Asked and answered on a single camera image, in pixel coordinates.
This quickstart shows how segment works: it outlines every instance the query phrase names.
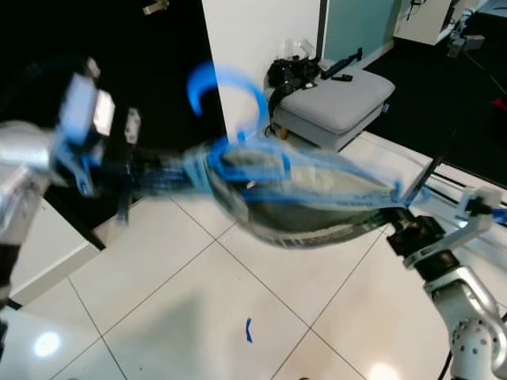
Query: white floor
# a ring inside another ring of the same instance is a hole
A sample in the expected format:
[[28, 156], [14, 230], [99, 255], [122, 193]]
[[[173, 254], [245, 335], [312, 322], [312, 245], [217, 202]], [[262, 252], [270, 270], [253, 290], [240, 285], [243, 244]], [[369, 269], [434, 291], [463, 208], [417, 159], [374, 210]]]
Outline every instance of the white floor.
[[[345, 153], [367, 157], [379, 142], [364, 135]], [[377, 158], [403, 180], [427, 162], [392, 145]], [[415, 211], [457, 228], [439, 202]], [[109, 231], [98, 257], [2, 313], [10, 330], [1, 379], [428, 380], [440, 372], [446, 329], [417, 273], [387, 244], [388, 228], [289, 251], [248, 235], [203, 197], [146, 200], [131, 220]], [[503, 305], [505, 240], [493, 230], [460, 252]]]

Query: white wall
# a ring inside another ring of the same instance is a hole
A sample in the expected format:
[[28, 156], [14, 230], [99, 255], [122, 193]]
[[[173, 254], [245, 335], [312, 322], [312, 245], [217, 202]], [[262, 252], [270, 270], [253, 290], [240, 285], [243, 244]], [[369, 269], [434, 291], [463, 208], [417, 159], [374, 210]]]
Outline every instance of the white wall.
[[[307, 38], [317, 46], [319, 0], [203, 0], [215, 65], [241, 70], [262, 86], [282, 39]], [[255, 115], [255, 103], [219, 87], [227, 133]]]

